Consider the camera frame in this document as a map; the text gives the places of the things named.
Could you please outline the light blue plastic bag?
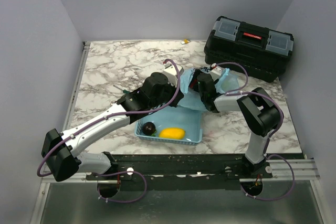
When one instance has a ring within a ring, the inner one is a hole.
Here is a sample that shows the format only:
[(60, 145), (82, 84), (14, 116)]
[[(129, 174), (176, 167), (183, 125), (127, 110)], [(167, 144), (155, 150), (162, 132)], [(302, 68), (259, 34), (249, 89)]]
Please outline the light blue plastic bag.
[[(202, 72), (207, 73), (206, 92), (203, 95), (189, 88), (192, 73), (195, 69), (200, 69)], [(210, 70), (211, 67), (190, 68), (184, 70), (180, 77), (180, 91), (184, 94), (184, 98), (178, 103), (179, 106), (192, 110), (211, 111), (216, 113), (217, 109), (214, 105), (215, 98), (227, 91), (239, 88), (237, 77), (230, 73), (230, 69), (222, 68), (222, 75), (216, 83), (209, 74)]]

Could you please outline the yellow fake fruit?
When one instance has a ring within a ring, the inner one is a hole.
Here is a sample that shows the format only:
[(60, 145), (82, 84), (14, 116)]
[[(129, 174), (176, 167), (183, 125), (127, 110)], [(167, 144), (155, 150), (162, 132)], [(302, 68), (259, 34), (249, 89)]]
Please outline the yellow fake fruit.
[(165, 128), (159, 133), (160, 138), (182, 140), (185, 136), (185, 130), (178, 127)]

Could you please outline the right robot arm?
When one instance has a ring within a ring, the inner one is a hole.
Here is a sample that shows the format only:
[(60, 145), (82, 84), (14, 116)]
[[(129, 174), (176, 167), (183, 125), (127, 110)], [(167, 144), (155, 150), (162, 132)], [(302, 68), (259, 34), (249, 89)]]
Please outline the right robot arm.
[(212, 113), (240, 111), (251, 130), (248, 149), (242, 158), (241, 171), (249, 178), (259, 174), (266, 161), (265, 154), (270, 137), (282, 125), (283, 112), (263, 88), (251, 92), (216, 91), (215, 81), (209, 73), (193, 70), (189, 88), (198, 93), (205, 109)]

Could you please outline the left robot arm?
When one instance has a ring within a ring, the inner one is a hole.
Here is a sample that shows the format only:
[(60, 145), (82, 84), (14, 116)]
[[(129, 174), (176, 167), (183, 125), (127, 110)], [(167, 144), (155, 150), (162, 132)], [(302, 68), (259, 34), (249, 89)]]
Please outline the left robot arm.
[(115, 104), (94, 119), (67, 132), (52, 129), (46, 133), (41, 155), (48, 175), (62, 182), (84, 166), (80, 154), (105, 135), (164, 109), (177, 106), (183, 97), (180, 92), (181, 74), (154, 72), (143, 85), (123, 95)]

